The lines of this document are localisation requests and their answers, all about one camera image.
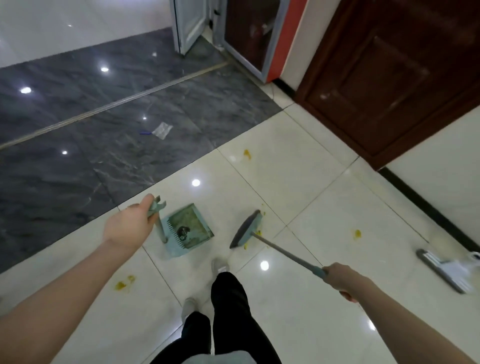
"white door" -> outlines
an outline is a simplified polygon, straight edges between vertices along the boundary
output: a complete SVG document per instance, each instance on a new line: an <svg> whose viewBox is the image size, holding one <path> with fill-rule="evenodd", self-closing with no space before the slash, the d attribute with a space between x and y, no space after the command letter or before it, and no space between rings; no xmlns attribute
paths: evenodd
<svg viewBox="0 0 480 364"><path fill-rule="evenodd" d="M175 50L185 54L204 31L208 0L170 0L170 11Z"/></svg>

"leg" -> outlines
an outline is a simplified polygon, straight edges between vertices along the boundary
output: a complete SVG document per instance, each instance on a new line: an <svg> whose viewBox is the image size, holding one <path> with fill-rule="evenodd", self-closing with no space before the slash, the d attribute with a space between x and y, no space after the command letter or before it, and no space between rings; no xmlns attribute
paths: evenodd
<svg viewBox="0 0 480 364"><path fill-rule="evenodd" d="M247 294L233 274L218 274L212 286L212 304L215 354L244 350L257 364L281 363L270 340L252 317Z"/></svg>
<svg viewBox="0 0 480 364"><path fill-rule="evenodd" d="M191 313L185 320L181 338L163 349L152 364L181 364L194 355L210 354L210 333L210 319L200 312Z"/></svg>

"dark red door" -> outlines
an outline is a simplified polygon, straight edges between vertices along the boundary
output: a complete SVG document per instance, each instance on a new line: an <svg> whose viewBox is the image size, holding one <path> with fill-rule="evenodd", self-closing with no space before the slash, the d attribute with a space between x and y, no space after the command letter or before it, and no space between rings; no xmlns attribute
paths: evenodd
<svg viewBox="0 0 480 364"><path fill-rule="evenodd" d="M343 0L297 101L380 168L480 104L480 1Z"/></svg>

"white shoe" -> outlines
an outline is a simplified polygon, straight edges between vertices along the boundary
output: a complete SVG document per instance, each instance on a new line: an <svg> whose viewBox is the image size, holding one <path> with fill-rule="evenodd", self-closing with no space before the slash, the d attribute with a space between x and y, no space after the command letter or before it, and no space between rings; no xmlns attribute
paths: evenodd
<svg viewBox="0 0 480 364"><path fill-rule="evenodd" d="M189 297L185 300L185 302L183 303L183 308L182 308L182 311L181 311L181 321L183 324L185 324L185 320L187 319L188 315L194 313L198 311L198 303L197 301L192 298L192 297Z"/></svg>
<svg viewBox="0 0 480 364"><path fill-rule="evenodd" d="M212 272L214 278L216 278L219 273L230 272L230 267L228 266L228 263L222 258L215 258L214 260L212 260Z"/></svg>

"hand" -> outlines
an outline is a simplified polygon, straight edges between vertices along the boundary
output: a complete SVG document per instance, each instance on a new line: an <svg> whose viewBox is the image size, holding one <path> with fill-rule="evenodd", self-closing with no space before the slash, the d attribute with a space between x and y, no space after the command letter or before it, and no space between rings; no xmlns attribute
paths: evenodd
<svg viewBox="0 0 480 364"><path fill-rule="evenodd" d="M131 250L131 254L135 253L152 232L158 219L158 213L147 217L154 199L152 194L148 194L141 203L128 206L109 217L103 230L103 242L127 248L128 252Z"/></svg>
<svg viewBox="0 0 480 364"><path fill-rule="evenodd" d="M368 278L340 263L333 263L331 266L322 267L322 269L327 273L324 279L325 283L340 291L340 294L348 301L358 302L354 297L355 292Z"/></svg>

